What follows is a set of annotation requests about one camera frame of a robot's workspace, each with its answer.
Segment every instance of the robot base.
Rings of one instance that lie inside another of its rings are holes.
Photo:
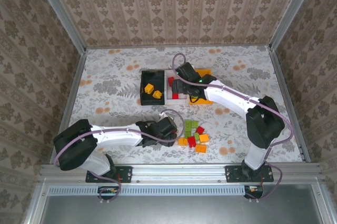
[[[230,165],[225,167],[227,183],[238,182],[273,182],[274,176],[272,168],[262,165],[257,170],[249,168],[244,161],[241,165]]]
[[[112,178],[120,183],[131,183],[132,166],[117,166],[115,171],[109,171],[102,175],[105,178]],[[105,179],[99,179],[92,175],[89,171],[86,174],[85,182],[87,183],[111,183]]]

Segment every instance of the table surface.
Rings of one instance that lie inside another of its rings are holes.
[[[160,144],[146,148],[111,146],[104,153],[118,164],[141,163],[228,163],[241,162],[248,152],[243,118],[219,104],[141,106],[141,71],[168,69],[173,56],[182,52],[196,69],[211,69],[224,84],[245,94],[274,99],[288,117],[279,84],[266,46],[125,48],[87,50],[85,69],[78,88],[70,124],[88,119],[91,124],[121,126],[137,121],[158,120],[164,108],[173,108],[185,119],[197,120],[210,136],[207,153],[194,148]],[[182,123],[174,116],[178,130]],[[289,135],[283,130],[279,139]],[[295,138],[273,148],[269,161],[302,161]]]

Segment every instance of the yellow block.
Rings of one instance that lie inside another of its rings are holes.
[[[200,143],[208,142],[210,140],[208,134],[200,134],[199,138],[200,138]]]
[[[151,94],[154,90],[154,86],[151,83],[148,83],[147,86],[144,88],[145,93]]]
[[[203,145],[203,144],[197,144],[195,145],[195,152],[199,152],[199,153],[206,153],[207,150],[207,146]]]
[[[160,99],[162,97],[162,93],[160,91],[155,91],[153,92],[152,97],[154,97],[155,99]]]
[[[187,141],[187,138],[180,138],[179,140],[178,140],[178,145],[179,146],[187,146],[189,143],[188,143],[188,141]]]
[[[212,71],[209,69],[204,69],[204,70],[195,70],[197,71],[197,73],[200,75],[200,77],[203,77],[206,74],[212,75]],[[204,99],[199,99],[198,101],[196,101],[195,103],[192,103],[190,101],[190,104],[213,104],[212,101],[209,100],[204,100]]]

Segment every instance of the black box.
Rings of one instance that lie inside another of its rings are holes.
[[[141,77],[141,105],[164,105],[164,71],[163,70],[146,70],[142,71]],[[144,88],[147,86],[148,83],[151,83],[154,86],[154,91],[151,94],[145,93]],[[162,96],[160,99],[155,99],[152,97],[152,94],[155,91],[160,91]]]

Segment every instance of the wallpaper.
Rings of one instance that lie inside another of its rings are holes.
[[[276,52],[312,161],[337,202],[337,0],[305,0]]]
[[[268,44],[290,0],[62,0],[87,47]]]
[[[0,223],[21,223],[78,53],[47,0],[0,0]]]

